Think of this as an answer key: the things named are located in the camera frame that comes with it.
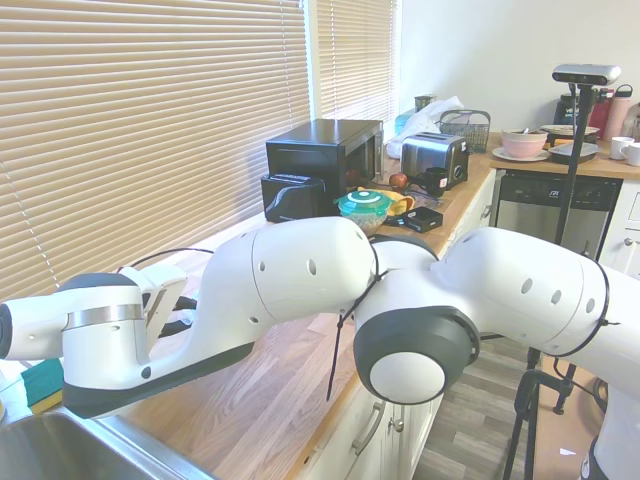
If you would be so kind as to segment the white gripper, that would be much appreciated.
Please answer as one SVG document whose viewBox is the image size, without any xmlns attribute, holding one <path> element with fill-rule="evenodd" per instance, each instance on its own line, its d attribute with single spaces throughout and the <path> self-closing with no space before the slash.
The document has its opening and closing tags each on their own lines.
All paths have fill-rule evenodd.
<svg viewBox="0 0 640 480">
<path fill-rule="evenodd" d="M 119 273 L 141 289 L 147 345 L 153 346 L 184 290 L 187 274 L 175 265 L 124 267 Z"/>
</svg>

